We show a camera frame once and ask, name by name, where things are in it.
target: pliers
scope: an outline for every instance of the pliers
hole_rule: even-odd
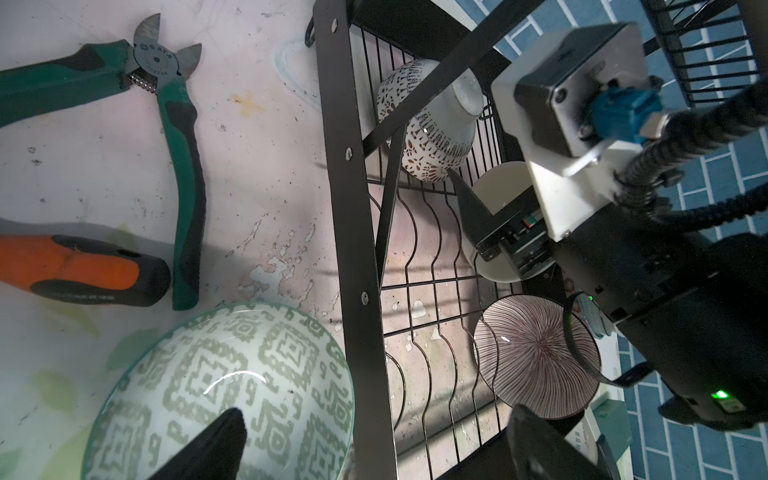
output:
[[[132,84],[157,94],[179,192],[173,308],[188,310],[199,296],[205,183],[194,136],[197,110],[186,80],[203,45],[172,52],[157,43],[159,34],[158,13],[139,24],[132,46],[125,40],[86,44],[70,57],[0,71],[0,127],[119,94]]]

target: blue brick wallpaper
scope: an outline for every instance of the blue brick wallpaper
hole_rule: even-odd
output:
[[[455,0],[475,22],[479,23],[501,0]],[[685,8],[679,18],[686,18],[705,2]],[[738,13],[737,7],[720,17]],[[514,61],[543,32],[608,22],[637,22],[643,40],[654,37],[639,0],[545,0],[525,22],[514,27],[497,45],[497,49]],[[709,41],[745,35],[736,22],[703,28],[682,37],[684,47]],[[695,63],[751,55],[749,43],[722,45],[686,53],[686,62]],[[663,78],[664,105],[673,110],[686,108],[680,87],[674,80],[663,52],[647,57],[651,74]],[[689,70],[689,75],[712,75],[754,70],[751,61],[706,66]],[[705,90],[694,98],[727,98],[738,92],[707,91],[711,88],[739,86],[744,77],[715,81],[698,81],[692,87]],[[684,166],[685,178],[676,187],[666,189],[676,210],[702,207],[757,187],[768,181],[768,135],[765,129],[751,134],[714,154],[691,161]],[[768,214],[761,213],[737,222],[704,231],[712,241],[742,232],[768,233]],[[620,338],[621,366],[624,371],[644,361],[643,356]],[[743,432],[721,433],[701,425],[679,425],[662,419],[657,408],[671,397],[656,373],[639,385],[624,391],[630,413],[633,443],[632,464],[635,478],[640,480],[757,480],[768,478],[768,432],[758,425]]]

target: orange screwdriver handle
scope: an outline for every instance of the orange screwdriver handle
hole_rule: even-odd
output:
[[[53,300],[154,305],[170,271],[157,257],[67,235],[0,236],[0,281]]]

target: blue connector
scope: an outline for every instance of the blue connector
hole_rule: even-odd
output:
[[[598,137],[641,144],[640,129],[650,114],[663,108],[654,90],[609,87],[592,102],[592,123]]]

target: striped plate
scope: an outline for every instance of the striped plate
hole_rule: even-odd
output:
[[[568,351],[562,314],[552,300],[511,295],[488,307],[475,327],[482,378],[505,403],[521,403],[543,419],[580,412],[598,390]],[[582,355],[599,366],[598,345],[580,319],[573,331]]]

